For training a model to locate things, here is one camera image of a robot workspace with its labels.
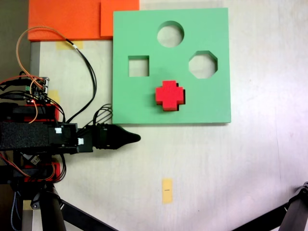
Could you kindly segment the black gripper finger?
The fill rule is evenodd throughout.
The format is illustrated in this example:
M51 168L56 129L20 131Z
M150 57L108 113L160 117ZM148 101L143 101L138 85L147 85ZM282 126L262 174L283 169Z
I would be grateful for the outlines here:
M139 142L141 140L140 135L129 132L117 125L108 125L107 128L107 148L119 149L120 147Z

